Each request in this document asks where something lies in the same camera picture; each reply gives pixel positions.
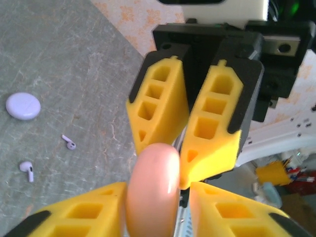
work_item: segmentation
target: red object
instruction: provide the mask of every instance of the red object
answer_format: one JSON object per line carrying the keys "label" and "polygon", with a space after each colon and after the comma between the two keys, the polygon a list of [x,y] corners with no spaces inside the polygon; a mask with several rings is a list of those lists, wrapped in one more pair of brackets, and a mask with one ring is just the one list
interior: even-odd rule
{"label": "red object", "polygon": [[287,173],[288,174],[293,174],[293,173],[298,173],[301,171],[301,168],[296,168],[296,169],[291,169],[291,170],[288,170]]}
{"label": "red object", "polygon": [[304,173],[301,173],[299,176],[311,176],[315,177],[315,181],[312,183],[309,182],[300,182],[300,181],[293,181],[292,183],[285,185],[284,187],[290,192],[290,193],[298,193],[300,195],[310,195],[310,194],[316,194],[316,170],[313,171],[307,171]]}

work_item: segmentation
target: yellow object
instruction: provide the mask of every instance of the yellow object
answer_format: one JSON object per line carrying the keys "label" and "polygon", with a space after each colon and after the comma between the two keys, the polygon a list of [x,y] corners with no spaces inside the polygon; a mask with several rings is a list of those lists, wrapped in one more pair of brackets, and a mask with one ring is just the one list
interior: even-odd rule
{"label": "yellow object", "polygon": [[270,216],[281,210],[201,182],[191,183],[194,237],[290,237]]}
{"label": "yellow object", "polygon": [[271,182],[273,185],[286,185],[291,182],[281,161],[256,168],[256,174],[260,184]]}
{"label": "yellow object", "polygon": [[153,143],[171,145],[189,119],[182,61],[172,57],[151,65],[126,109],[136,154]]}
{"label": "yellow object", "polygon": [[180,158],[180,188],[231,170],[241,131],[227,132],[243,84],[221,60],[211,66],[190,115]]}
{"label": "yellow object", "polygon": [[121,237],[126,183],[114,183],[39,210],[52,214],[29,237]]}

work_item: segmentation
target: pink egg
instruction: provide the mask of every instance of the pink egg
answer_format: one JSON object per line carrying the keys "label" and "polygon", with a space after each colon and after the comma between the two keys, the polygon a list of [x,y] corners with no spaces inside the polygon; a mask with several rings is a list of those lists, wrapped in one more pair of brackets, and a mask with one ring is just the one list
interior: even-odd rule
{"label": "pink egg", "polygon": [[179,204],[179,154],[170,145],[148,146],[127,188],[126,224],[131,237],[173,236]]}

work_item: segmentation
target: earbud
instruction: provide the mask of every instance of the earbud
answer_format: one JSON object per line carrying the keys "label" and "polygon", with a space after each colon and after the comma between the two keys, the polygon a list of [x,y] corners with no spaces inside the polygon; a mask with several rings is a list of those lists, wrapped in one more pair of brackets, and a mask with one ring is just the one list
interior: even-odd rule
{"label": "earbud", "polygon": [[24,161],[24,162],[20,163],[20,170],[23,172],[28,172],[29,182],[34,181],[32,163],[30,163],[29,161]]}
{"label": "earbud", "polygon": [[67,142],[67,148],[69,150],[74,150],[76,148],[75,143],[72,140],[70,140],[68,137],[66,137],[65,135],[61,135],[61,138]]}

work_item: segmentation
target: screw hole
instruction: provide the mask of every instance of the screw hole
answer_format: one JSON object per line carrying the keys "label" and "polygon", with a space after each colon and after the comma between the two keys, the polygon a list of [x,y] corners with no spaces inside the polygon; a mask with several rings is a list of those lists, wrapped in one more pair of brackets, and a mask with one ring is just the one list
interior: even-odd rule
{"label": "screw hole", "polygon": [[280,53],[288,53],[291,50],[291,46],[288,43],[283,43],[278,47]]}
{"label": "screw hole", "polygon": [[171,48],[171,44],[169,44],[169,43],[165,44],[164,46],[162,46],[162,48],[163,49],[169,49],[169,48]]}

